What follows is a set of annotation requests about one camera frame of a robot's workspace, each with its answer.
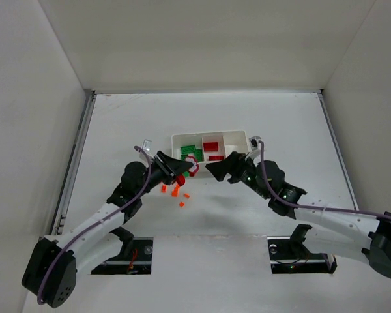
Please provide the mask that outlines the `red lego block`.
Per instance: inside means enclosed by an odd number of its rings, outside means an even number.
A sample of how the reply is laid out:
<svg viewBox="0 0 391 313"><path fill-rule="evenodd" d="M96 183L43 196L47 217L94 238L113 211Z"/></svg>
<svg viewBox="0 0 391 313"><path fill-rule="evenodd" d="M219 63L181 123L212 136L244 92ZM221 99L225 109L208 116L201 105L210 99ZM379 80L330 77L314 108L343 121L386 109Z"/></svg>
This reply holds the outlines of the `red lego block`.
<svg viewBox="0 0 391 313"><path fill-rule="evenodd" d="M203 143L204 152L217 152L219 151L219 143L218 142L204 142Z"/></svg>

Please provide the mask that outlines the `red lego brick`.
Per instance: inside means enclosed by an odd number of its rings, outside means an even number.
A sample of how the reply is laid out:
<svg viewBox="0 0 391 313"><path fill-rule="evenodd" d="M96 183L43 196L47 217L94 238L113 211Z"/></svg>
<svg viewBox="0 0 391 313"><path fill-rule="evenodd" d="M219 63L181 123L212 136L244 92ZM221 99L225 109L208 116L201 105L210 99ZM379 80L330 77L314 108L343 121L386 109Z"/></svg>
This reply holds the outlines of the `red lego brick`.
<svg viewBox="0 0 391 313"><path fill-rule="evenodd" d="M224 160L225 157L223 155L209 155L208 161L209 162L217 162Z"/></svg>

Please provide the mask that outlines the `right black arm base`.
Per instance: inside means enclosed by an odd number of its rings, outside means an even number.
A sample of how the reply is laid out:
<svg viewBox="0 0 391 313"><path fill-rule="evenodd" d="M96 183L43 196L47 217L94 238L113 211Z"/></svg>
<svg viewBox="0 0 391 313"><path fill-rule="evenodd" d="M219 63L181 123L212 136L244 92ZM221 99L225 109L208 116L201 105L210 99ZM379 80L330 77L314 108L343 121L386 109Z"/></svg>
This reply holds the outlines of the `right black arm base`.
<svg viewBox="0 0 391 313"><path fill-rule="evenodd" d="M312 253L305 246L310 225L300 224L288 236L267 239L272 274L333 274L337 269L334 256Z"/></svg>

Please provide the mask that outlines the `green flower lego stack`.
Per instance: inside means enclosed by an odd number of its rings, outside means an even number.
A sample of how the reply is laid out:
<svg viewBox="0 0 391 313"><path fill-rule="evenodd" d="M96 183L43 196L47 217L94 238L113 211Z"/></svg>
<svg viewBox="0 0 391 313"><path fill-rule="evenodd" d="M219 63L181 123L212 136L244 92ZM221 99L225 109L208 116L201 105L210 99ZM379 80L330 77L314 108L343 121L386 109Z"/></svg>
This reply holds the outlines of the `green flower lego stack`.
<svg viewBox="0 0 391 313"><path fill-rule="evenodd" d="M199 162L197 161L196 157L188 155L185 157L184 161L191 163L192 167L187 170L183 175L185 177L194 177L199 171Z"/></svg>

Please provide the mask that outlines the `green lego pieces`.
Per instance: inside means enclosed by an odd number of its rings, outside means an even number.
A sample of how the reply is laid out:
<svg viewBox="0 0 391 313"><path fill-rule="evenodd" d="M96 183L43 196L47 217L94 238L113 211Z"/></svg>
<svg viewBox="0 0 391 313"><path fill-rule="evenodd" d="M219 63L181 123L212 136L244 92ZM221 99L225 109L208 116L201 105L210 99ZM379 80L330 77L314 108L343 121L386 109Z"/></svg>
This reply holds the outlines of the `green lego pieces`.
<svg viewBox="0 0 391 313"><path fill-rule="evenodd" d="M192 156L194 157L198 162L203 162L203 152L201 149L197 149L195 154L190 154L190 155L181 155L181 160L185 160L186 157Z"/></svg>

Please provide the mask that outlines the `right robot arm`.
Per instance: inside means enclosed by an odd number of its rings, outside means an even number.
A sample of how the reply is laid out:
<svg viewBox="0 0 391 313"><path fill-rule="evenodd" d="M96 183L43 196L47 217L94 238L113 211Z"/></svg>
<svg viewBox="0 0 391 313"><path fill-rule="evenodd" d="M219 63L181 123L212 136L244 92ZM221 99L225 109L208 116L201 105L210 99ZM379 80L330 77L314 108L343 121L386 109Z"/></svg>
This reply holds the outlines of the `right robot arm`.
<svg viewBox="0 0 391 313"><path fill-rule="evenodd" d="M245 154L232 152L226 159L207 164L217 181L244 183L280 216L299 222L291 241L313 254L337 254L369 265L391 279L391 213L364 213L305 208L298 204L306 191L285 181L285 172L277 163L262 160L256 164Z"/></svg>

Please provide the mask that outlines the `green lego brick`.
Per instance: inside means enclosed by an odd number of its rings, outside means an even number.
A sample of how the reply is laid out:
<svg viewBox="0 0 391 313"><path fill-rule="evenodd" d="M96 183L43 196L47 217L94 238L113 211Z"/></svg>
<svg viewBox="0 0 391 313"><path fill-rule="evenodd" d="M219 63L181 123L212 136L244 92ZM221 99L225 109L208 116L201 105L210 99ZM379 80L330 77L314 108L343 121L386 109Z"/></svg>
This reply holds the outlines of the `green lego brick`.
<svg viewBox="0 0 391 313"><path fill-rule="evenodd" d="M181 147L181 155L195 154L197 147L195 145L185 145Z"/></svg>

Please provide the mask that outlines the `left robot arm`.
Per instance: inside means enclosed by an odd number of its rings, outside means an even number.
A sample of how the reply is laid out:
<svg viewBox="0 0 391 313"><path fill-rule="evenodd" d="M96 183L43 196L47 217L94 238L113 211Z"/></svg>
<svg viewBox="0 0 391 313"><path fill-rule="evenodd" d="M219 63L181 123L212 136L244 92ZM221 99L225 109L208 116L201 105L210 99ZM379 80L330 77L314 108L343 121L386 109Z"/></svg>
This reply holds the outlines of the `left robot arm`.
<svg viewBox="0 0 391 313"><path fill-rule="evenodd" d="M80 271L94 269L106 258L116 255L133 235L122 228L141 208L142 196L159 184L185 183L184 173L193 164L158 151L146 159L126 165L119 184L106 203L79 226L52 239L41 238L33 248L22 286L36 295L39 305L61 306L73 292Z"/></svg>

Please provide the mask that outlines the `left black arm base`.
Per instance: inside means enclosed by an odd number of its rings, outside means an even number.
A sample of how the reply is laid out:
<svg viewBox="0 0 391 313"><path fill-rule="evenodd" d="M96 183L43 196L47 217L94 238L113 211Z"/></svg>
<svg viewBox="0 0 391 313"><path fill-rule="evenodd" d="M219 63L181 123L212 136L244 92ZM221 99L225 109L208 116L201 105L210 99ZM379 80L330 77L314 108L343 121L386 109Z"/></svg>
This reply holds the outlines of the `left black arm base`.
<svg viewBox="0 0 391 313"><path fill-rule="evenodd" d="M150 275L152 271L153 237L134 237L124 228L111 232L122 243L113 257L95 267L92 275Z"/></svg>

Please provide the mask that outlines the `red curved lego piece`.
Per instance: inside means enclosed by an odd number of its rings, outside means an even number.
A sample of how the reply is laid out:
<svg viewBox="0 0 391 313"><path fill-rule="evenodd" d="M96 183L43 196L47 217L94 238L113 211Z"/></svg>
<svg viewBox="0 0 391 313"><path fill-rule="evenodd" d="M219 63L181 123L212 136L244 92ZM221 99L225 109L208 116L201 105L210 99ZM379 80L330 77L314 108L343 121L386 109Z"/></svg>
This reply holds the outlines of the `red curved lego piece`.
<svg viewBox="0 0 391 313"><path fill-rule="evenodd" d="M179 186L183 186L186 182L186 179L185 179L185 176L183 174L180 174L177 176L176 178L176 183L179 185Z"/></svg>

